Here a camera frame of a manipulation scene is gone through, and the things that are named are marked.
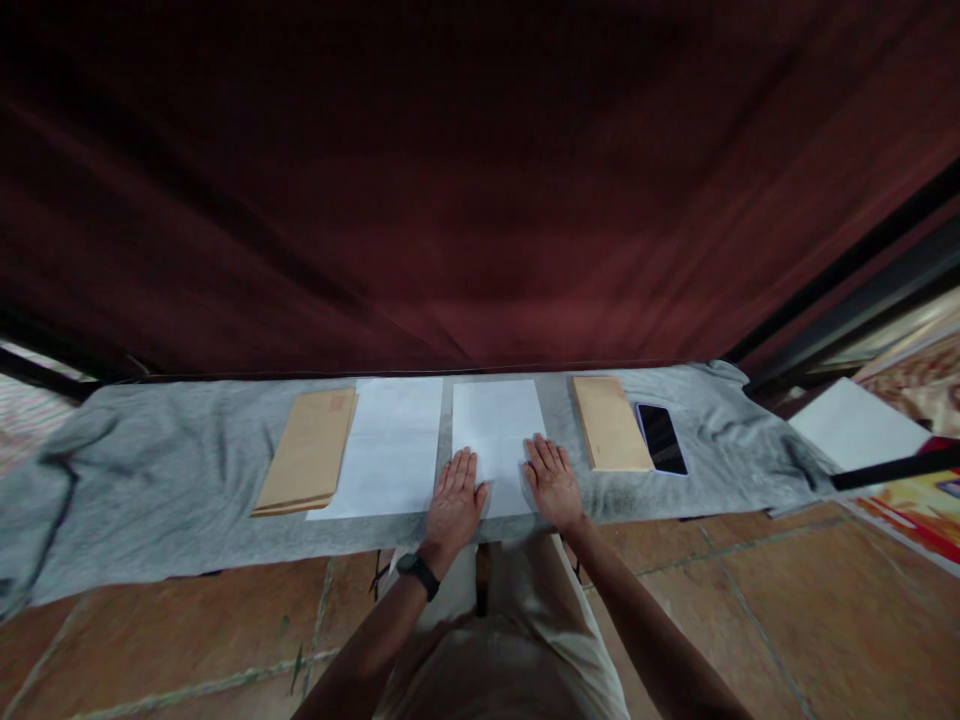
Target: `person's left hand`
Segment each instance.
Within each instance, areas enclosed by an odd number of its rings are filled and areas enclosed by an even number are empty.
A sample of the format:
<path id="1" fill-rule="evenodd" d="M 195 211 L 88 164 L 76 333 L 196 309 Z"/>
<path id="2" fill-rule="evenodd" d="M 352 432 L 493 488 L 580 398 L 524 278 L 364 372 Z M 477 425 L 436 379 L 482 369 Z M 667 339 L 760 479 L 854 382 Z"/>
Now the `person's left hand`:
<path id="1" fill-rule="evenodd" d="M 438 580 L 480 524 L 489 487 L 484 483 L 474 488 L 476 481 L 477 454 L 468 447 L 457 452 L 440 473 L 427 512 L 427 537 L 417 553 Z"/>

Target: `white paper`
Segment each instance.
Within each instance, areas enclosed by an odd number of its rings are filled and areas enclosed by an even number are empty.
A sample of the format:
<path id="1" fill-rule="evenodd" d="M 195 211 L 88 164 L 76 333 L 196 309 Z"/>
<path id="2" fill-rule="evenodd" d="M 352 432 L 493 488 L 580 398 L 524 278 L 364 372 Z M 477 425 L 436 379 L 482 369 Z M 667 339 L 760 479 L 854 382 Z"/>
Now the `white paper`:
<path id="1" fill-rule="evenodd" d="M 521 466 L 523 441 L 546 437 L 533 380 L 461 383 L 453 386 L 453 451 L 477 453 L 477 482 L 490 483 L 484 517 L 536 512 Z"/>
<path id="2" fill-rule="evenodd" d="M 433 496 L 443 378 L 357 381 L 337 492 L 307 520 L 426 512 Z"/>
<path id="3" fill-rule="evenodd" d="M 910 457 L 930 438 L 913 420 L 847 378 L 789 423 L 844 471 Z"/>

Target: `smartphone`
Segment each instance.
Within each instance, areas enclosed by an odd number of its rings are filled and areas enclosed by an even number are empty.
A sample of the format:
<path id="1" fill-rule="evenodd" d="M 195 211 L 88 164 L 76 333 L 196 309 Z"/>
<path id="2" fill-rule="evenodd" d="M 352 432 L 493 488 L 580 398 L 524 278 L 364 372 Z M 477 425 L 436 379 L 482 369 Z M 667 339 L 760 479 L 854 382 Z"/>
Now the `smartphone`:
<path id="1" fill-rule="evenodd" d="M 658 405 L 637 403 L 636 413 L 640 432 L 643 433 L 650 457 L 653 458 L 653 467 L 669 475 L 689 475 L 680 451 L 680 441 L 667 409 Z"/>

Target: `tile grout line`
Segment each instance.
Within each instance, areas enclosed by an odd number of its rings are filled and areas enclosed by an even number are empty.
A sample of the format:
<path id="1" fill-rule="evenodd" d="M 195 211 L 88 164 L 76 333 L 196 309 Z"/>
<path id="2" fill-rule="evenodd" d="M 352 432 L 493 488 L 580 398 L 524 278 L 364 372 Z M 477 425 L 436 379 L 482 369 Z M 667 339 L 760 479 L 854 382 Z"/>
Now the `tile grout line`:
<path id="1" fill-rule="evenodd" d="M 713 541 L 710 539 L 709 533 L 699 522 L 697 527 L 700 528 L 700 533 L 703 535 L 703 539 L 706 540 L 707 545 L 713 547 Z M 787 666 L 783 664 L 783 660 L 780 659 L 780 656 L 777 654 L 777 651 L 773 648 L 773 643 L 770 642 L 770 637 L 767 635 L 766 630 L 763 629 L 763 625 L 760 624 L 760 619 L 754 614 L 753 610 L 750 608 L 750 604 L 747 602 L 746 596 L 743 594 L 743 591 L 740 590 L 740 586 L 737 584 L 736 579 L 733 577 L 733 573 L 730 572 L 730 569 L 727 567 L 727 564 L 723 561 L 723 556 L 717 556 L 717 564 L 720 565 L 720 569 L 723 570 L 724 576 L 727 578 L 727 582 L 730 583 L 730 589 L 733 590 L 733 594 L 736 596 L 737 601 L 740 603 L 740 606 L 743 608 L 743 611 L 747 614 L 747 617 L 750 618 L 750 621 L 753 623 L 753 626 L 757 629 L 757 632 L 760 633 L 760 639 L 763 640 L 763 644 L 767 647 L 767 652 L 770 653 L 770 657 L 773 658 L 773 662 L 776 664 L 777 669 L 780 671 L 780 675 L 784 680 L 787 681 L 787 685 L 790 686 L 790 691 L 793 693 L 794 698 L 800 704 L 800 710 L 803 712 L 804 717 L 807 720 L 817 720 L 817 716 L 814 715 L 813 710 L 810 708 L 810 705 L 807 703 L 806 698 L 803 697 L 803 693 L 800 692 L 800 688 L 797 686 L 796 681 L 793 679 L 793 675 L 790 674 L 790 671 L 787 670 Z"/>
<path id="2" fill-rule="evenodd" d="M 330 585 L 333 582 L 333 563 L 336 557 L 331 557 L 327 562 L 327 572 L 323 578 L 323 591 L 320 593 L 320 601 L 317 603 L 317 618 L 313 623 L 313 636 L 310 638 L 310 656 L 313 657 L 317 652 L 317 645 L 320 644 L 320 626 L 323 624 L 323 613 L 327 609 L 327 594 L 330 592 Z M 312 665 L 307 668 L 303 675 L 303 690 L 300 692 L 300 702 L 307 699 L 307 688 L 310 687 L 310 674 Z"/>
<path id="3" fill-rule="evenodd" d="M 336 655 L 337 652 L 337 650 L 329 650 L 327 652 L 317 653 L 316 655 L 308 657 L 306 662 L 312 666 L 318 662 L 326 660 L 328 657 Z M 204 695 L 213 695 L 221 692 L 222 690 L 229 690 L 230 688 L 241 687 L 243 685 L 253 685 L 261 680 L 268 680 L 278 675 L 282 675 L 285 672 L 289 672 L 293 670 L 295 666 L 295 660 L 283 660 L 268 668 L 251 668 L 250 670 L 245 670 L 244 672 L 231 675 L 230 677 L 223 678 L 221 680 L 211 680 L 209 682 L 180 688 L 179 690 L 172 690 L 168 693 L 162 693 L 160 695 L 148 695 L 140 700 L 135 700 L 129 703 L 121 703 L 120 705 L 115 705 L 104 710 L 94 710 L 88 713 L 79 713 L 74 715 L 73 718 L 74 720 L 106 720 L 106 718 L 122 717 L 124 715 L 142 712 L 144 710 L 154 710 L 156 708 L 169 707 L 184 700 L 190 700 L 196 697 L 202 697 Z"/>
<path id="4" fill-rule="evenodd" d="M 876 550 L 880 555 L 883 556 L 884 560 L 889 563 L 890 567 L 897 574 L 900 579 L 900 582 L 906 587 L 906 592 L 920 605 L 922 605 L 928 612 L 933 615 L 936 615 L 937 618 L 942 620 L 948 626 L 952 624 L 950 618 L 944 612 L 943 607 L 940 603 L 936 602 L 930 595 L 924 592 L 921 586 L 918 586 L 913 578 L 910 577 L 910 574 L 905 572 L 900 563 L 896 561 L 893 557 L 884 550 L 879 542 L 877 542 L 877 537 L 874 533 L 880 532 L 878 529 L 873 528 L 871 525 L 867 524 L 865 521 L 862 521 L 860 518 L 857 518 L 859 522 L 854 523 L 856 531 L 863 536 L 867 544 L 871 548 Z"/>
<path id="5" fill-rule="evenodd" d="M 13 696 L 13 699 L 10 700 L 10 703 L 7 705 L 6 710 L 3 712 L 3 720 L 9 720 L 13 717 L 14 711 L 17 709 L 17 706 L 20 705 L 20 702 L 34 686 L 37 680 L 40 678 L 40 673 L 43 670 L 43 666 L 47 664 L 53 654 L 56 652 L 57 647 L 63 642 L 63 639 L 67 636 L 67 632 L 70 630 L 70 626 L 74 623 L 76 617 L 80 614 L 82 609 L 86 607 L 87 601 L 89 600 L 89 593 L 77 600 L 77 604 L 73 606 L 73 609 L 70 611 L 70 614 L 67 615 L 66 619 L 63 621 L 63 624 L 60 626 L 60 629 L 57 630 L 57 634 L 53 636 L 53 639 L 50 641 L 50 644 L 47 645 L 47 649 L 43 651 L 43 654 L 40 656 L 40 659 L 34 664 L 30 669 L 29 674 L 26 679 L 23 681 L 23 684 L 20 686 L 20 689 L 17 691 L 17 694 Z"/>
<path id="6" fill-rule="evenodd" d="M 700 555 L 691 555 L 690 557 L 685 557 L 682 560 L 676 560 L 672 563 L 667 563 L 666 565 L 657 565 L 656 567 L 646 568 L 644 570 L 637 570 L 633 573 L 635 578 L 641 578 L 644 575 L 653 575 L 654 573 L 664 572 L 666 570 L 676 570 L 677 568 L 686 567 L 687 565 L 693 565 L 694 563 L 702 562 L 704 560 L 716 560 L 725 555 L 732 555 L 734 553 L 743 552 L 744 550 L 750 550 L 761 545 L 768 545 L 772 543 L 781 542 L 782 540 L 787 540 L 796 535 L 803 535 L 811 530 L 823 530 L 825 528 L 834 527 L 835 525 L 842 525 L 845 522 L 850 522 L 851 518 L 831 518 L 830 520 L 824 520 L 823 522 L 814 523 L 812 525 L 804 525 L 802 527 L 793 528 L 792 530 L 786 530 L 782 533 L 777 533 L 776 535 L 770 535 L 765 538 L 759 538 L 758 540 L 751 540 L 745 543 L 739 543 L 737 545 L 731 545 L 727 548 L 721 548 L 719 550 L 713 550 L 712 552 L 703 553 Z M 596 592 L 596 588 L 593 586 L 593 583 L 583 586 L 584 592 Z"/>

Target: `hand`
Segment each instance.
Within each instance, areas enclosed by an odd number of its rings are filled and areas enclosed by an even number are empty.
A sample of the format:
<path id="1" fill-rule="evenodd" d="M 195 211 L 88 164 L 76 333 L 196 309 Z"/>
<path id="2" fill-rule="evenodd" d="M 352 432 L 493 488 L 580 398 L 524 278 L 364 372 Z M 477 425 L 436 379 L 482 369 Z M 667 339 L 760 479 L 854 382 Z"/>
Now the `hand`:
<path id="1" fill-rule="evenodd" d="M 468 447 L 458 451 L 440 473 L 427 512 L 427 537 L 418 551 L 438 580 L 447 574 L 480 524 L 489 487 L 484 483 L 474 490 L 476 481 L 477 454 L 471 454 Z"/>
<path id="2" fill-rule="evenodd" d="M 530 462 L 523 465 L 523 475 L 530 483 L 540 514 L 562 534 L 570 534 L 585 516 L 567 451 L 544 440 L 539 433 L 534 435 L 533 442 L 525 440 L 524 445 Z"/>

